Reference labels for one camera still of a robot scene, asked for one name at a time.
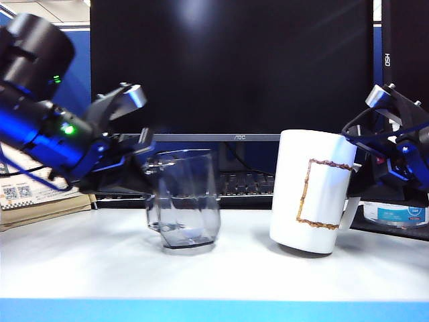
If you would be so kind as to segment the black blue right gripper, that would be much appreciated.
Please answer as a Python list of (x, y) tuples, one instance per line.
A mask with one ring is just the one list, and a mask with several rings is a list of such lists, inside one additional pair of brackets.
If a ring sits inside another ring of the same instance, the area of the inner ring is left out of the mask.
[(380, 202), (428, 201), (428, 128), (387, 132), (377, 146), (375, 134), (363, 125), (344, 126), (346, 139), (377, 155), (352, 167), (347, 197)]

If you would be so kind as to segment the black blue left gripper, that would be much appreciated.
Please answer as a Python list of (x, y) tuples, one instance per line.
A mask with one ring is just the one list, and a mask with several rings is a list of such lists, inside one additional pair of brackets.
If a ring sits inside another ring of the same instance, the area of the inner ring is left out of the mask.
[(121, 148), (143, 150), (93, 171), (109, 147), (108, 139), (94, 125), (50, 101), (34, 101), (12, 85), (1, 83), (3, 143), (51, 168), (69, 185), (82, 180), (82, 193), (152, 193), (154, 183), (144, 166), (153, 154), (153, 131), (145, 127), (139, 133), (115, 133), (113, 138)]

